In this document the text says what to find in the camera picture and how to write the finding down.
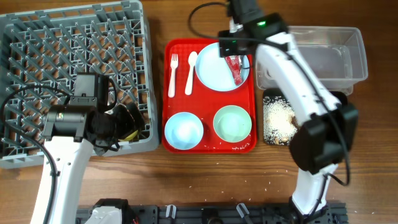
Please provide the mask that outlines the red sauce packet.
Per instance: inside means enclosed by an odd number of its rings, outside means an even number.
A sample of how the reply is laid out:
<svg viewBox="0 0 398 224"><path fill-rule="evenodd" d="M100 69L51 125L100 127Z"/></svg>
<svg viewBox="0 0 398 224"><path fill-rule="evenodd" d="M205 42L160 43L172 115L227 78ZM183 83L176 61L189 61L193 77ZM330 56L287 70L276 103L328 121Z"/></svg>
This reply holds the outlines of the red sauce packet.
<svg viewBox="0 0 398 224"><path fill-rule="evenodd" d="M241 78L242 69L242 58L240 55L231 55L224 58L234 80L236 86L242 84L243 79Z"/></svg>

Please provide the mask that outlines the yellow plastic cup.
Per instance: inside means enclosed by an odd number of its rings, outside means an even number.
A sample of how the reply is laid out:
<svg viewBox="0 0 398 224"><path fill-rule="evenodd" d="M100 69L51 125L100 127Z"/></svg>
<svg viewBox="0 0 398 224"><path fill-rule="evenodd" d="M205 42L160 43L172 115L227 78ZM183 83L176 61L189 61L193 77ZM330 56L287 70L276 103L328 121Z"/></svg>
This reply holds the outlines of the yellow plastic cup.
<svg viewBox="0 0 398 224"><path fill-rule="evenodd" d="M138 130L134 131L133 133L131 133L130 135L128 135L125 138L119 139L119 142L129 142L132 141L138 134Z"/></svg>

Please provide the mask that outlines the large light blue plate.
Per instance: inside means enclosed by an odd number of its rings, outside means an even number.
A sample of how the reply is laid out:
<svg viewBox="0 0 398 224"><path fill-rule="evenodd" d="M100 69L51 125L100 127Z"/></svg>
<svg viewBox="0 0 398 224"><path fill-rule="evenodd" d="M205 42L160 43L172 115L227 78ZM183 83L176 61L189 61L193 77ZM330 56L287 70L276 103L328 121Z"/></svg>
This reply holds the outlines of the large light blue plate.
<svg viewBox="0 0 398 224"><path fill-rule="evenodd" d="M241 78L243 82L235 84L231 69L226 60L220 57L217 42L207 45L198 54L195 70L198 79L211 90L232 91L239 88L248 78L250 62L247 56L242 59Z"/></svg>

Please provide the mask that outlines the white plastic spoon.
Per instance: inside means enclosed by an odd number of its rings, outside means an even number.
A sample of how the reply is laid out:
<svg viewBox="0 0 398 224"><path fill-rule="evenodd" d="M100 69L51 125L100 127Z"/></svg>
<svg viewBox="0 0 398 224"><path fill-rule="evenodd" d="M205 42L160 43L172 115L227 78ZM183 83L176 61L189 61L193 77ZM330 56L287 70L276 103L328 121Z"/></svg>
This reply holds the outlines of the white plastic spoon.
<svg viewBox="0 0 398 224"><path fill-rule="evenodd" d="M185 94L186 95L191 95L193 91L193 71L196 65L198 54L193 51L190 53L188 57L188 64L190 66L189 71L188 71L188 77L187 77L187 82L185 85Z"/></svg>

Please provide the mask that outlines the white plastic fork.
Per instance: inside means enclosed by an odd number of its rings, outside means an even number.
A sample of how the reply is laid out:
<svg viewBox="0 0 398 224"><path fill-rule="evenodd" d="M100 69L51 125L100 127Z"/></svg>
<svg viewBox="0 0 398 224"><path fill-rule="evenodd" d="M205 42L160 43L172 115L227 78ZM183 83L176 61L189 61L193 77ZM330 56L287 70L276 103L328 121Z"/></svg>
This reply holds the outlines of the white plastic fork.
<svg viewBox="0 0 398 224"><path fill-rule="evenodd" d="M172 54L171 61L170 61L170 67L171 67L171 74L170 74L170 80L169 80L168 97L173 98L175 96L175 73L176 73L176 69L178 68L178 55L177 54Z"/></svg>

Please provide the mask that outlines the light blue saucer bowl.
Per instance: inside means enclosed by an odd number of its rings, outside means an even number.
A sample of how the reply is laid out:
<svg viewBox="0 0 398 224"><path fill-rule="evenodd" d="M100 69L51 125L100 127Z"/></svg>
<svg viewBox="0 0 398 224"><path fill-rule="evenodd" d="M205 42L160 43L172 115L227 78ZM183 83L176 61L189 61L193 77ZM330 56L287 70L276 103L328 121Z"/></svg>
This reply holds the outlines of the light blue saucer bowl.
<svg viewBox="0 0 398 224"><path fill-rule="evenodd" d="M167 120L164 134L173 148L185 151L200 143L204 128L201 120L193 113L179 112Z"/></svg>

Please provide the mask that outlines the green bowl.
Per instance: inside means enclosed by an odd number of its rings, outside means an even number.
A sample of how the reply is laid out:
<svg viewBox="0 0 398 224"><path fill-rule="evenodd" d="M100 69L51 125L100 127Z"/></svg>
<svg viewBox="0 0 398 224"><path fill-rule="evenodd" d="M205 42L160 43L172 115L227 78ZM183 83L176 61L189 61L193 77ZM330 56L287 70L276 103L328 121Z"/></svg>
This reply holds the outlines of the green bowl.
<svg viewBox="0 0 398 224"><path fill-rule="evenodd" d="M223 141L236 143L245 140L252 129L249 113L240 106L220 108L213 118L213 129Z"/></svg>

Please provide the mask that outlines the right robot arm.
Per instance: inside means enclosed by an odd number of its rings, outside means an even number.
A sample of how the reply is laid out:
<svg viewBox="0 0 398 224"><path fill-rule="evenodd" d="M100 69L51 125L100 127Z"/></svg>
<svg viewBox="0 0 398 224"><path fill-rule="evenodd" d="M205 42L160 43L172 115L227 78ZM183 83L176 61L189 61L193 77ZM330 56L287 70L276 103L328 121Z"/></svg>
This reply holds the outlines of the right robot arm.
<svg viewBox="0 0 398 224"><path fill-rule="evenodd" d="M265 14L256 1L227 1L226 8L234 28L219 32L220 55L254 55L295 113L299 129L289 150L299 170L290 222L311 222L326 214L326 192L338 164L349 164L358 110L320 82L280 14Z"/></svg>

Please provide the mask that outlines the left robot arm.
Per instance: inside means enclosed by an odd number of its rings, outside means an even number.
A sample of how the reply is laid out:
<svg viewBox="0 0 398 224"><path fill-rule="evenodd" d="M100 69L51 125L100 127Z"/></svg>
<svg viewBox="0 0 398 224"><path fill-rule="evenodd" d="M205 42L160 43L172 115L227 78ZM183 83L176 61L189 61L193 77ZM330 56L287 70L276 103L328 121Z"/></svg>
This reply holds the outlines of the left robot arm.
<svg viewBox="0 0 398 224"><path fill-rule="evenodd" d="M106 75L79 73L74 93L50 107L32 223L73 223L91 155L118 151L120 143L132 141L145 126L136 105L108 102L109 88L115 86Z"/></svg>

